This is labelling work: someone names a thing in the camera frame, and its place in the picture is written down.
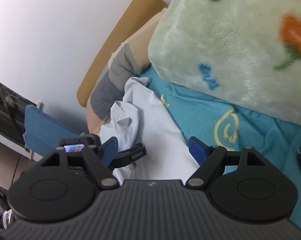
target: white cloth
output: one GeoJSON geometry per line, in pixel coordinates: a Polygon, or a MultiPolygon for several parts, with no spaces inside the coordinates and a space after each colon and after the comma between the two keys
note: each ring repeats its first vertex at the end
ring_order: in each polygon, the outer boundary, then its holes
{"type": "Polygon", "coordinates": [[[149,81],[132,77],[126,82],[123,101],[114,103],[110,124],[100,129],[101,142],[116,136],[120,150],[138,142],[146,147],[147,156],[114,170],[121,183],[125,179],[181,179],[185,183],[199,165],[163,103],[146,87],[149,81]]]}

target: plush blanket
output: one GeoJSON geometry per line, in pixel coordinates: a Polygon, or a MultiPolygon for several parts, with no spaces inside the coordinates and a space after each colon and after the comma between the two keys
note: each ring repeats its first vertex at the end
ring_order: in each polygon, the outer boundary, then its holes
{"type": "Polygon", "coordinates": [[[301,125],[301,0],[173,0],[149,58],[169,82],[301,125]]]}

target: white cord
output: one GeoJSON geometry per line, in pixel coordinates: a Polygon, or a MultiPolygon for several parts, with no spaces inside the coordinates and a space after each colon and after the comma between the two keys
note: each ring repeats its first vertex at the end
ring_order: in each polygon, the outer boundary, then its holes
{"type": "Polygon", "coordinates": [[[11,224],[12,222],[12,210],[8,210],[5,211],[3,214],[3,225],[4,225],[4,229],[7,229],[8,226],[11,224]]]}

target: dark window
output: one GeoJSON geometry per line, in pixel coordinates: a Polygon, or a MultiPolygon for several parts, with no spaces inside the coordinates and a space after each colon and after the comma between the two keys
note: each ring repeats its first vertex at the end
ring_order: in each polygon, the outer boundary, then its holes
{"type": "Polygon", "coordinates": [[[0,83],[0,134],[24,147],[25,107],[34,103],[0,83]]]}

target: patchwork pillow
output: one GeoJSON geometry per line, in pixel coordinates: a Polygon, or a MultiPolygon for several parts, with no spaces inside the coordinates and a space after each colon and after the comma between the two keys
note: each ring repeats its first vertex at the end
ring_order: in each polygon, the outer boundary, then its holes
{"type": "Polygon", "coordinates": [[[149,58],[169,82],[301,125],[301,0],[173,0],[149,58]]]}
{"type": "Polygon", "coordinates": [[[140,30],[114,52],[99,76],[87,103],[87,124],[90,133],[98,133],[110,117],[110,108],[122,100],[126,81],[139,76],[150,64],[148,45],[165,9],[153,16],[140,30]]]}

